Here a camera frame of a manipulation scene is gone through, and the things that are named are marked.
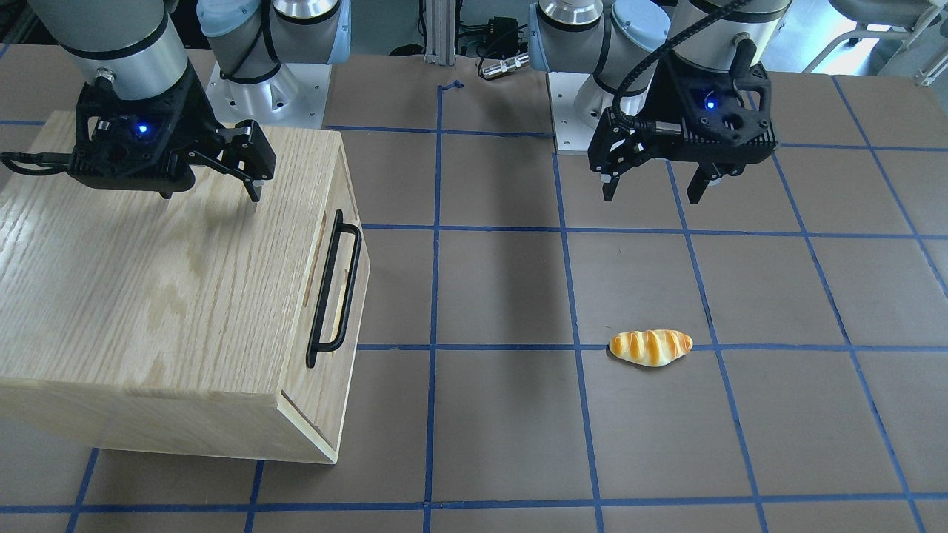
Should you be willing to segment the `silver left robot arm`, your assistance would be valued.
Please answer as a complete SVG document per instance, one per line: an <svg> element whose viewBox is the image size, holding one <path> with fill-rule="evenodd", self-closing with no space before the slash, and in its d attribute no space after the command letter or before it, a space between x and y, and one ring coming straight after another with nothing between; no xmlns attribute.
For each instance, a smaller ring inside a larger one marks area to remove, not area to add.
<svg viewBox="0 0 948 533"><path fill-rule="evenodd" d="M691 204L778 148L761 57L789 1L539 1L531 67L585 75L590 171L612 201L653 159L695 163Z"/></svg>

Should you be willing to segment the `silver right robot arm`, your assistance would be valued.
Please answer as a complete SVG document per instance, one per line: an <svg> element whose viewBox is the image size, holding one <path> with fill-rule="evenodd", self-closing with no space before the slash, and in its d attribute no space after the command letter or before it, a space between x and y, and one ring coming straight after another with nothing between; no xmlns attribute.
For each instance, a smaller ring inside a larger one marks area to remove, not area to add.
<svg viewBox="0 0 948 533"><path fill-rule="evenodd" d="M34 13L84 76L70 152L4 152L10 171L67 173L92 189L194 186L193 166L237 178L250 200L277 156L260 119L285 117L302 93L291 64L341 64L351 53L349 1L199 1L233 127L216 118L170 16L170 1L33 1Z"/></svg>

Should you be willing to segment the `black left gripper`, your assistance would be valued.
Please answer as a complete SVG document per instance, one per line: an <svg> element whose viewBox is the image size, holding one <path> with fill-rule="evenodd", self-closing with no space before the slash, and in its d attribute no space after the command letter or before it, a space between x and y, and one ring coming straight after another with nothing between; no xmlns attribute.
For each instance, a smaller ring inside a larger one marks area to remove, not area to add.
<svg viewBox="0 0 948 533"><path fill-rule="evenodd" d="M670 52L658 61L637 115L603 111L588 162L601 175L604 201L612 202L623 173L650 159L698 164L687 187L691 205L716 178L768 159L778 149L772 85L754 56L739 50L724 71L713 71Z"/></svg>

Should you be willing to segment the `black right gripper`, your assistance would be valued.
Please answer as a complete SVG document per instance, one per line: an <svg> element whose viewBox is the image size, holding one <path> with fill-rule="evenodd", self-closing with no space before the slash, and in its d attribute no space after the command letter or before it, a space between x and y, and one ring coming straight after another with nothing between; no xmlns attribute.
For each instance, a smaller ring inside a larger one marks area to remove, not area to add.
<svg viewBox="0 0 948 533"><path fill-rule="evenodd" d="M67 172L93 189L158 192L170 200L193 188L193 167L200 166L237 178L258 203L276 171L260 124L220 124L196 77L145 100L121 100L99 77L82 87L75 125Z"/></svg>

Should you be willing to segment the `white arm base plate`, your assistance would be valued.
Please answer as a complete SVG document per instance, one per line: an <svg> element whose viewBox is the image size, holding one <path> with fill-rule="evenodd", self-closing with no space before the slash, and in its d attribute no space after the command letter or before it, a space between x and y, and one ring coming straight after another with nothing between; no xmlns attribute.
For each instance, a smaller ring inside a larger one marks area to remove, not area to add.
<svg viewBox="0 0 948 533"><path fill-rule="evenodd" d="M547 76L556 152L586 155L603 109L613 94L597 84L592 74L550 72Z"/></svg>
<svg viewBox="0 0 948 533"><path fill-rule="evenodd" d="M211 71L207 97L218 121L321 130L333 67L328 64L285 64L270 80L237 84Z"/></svg>

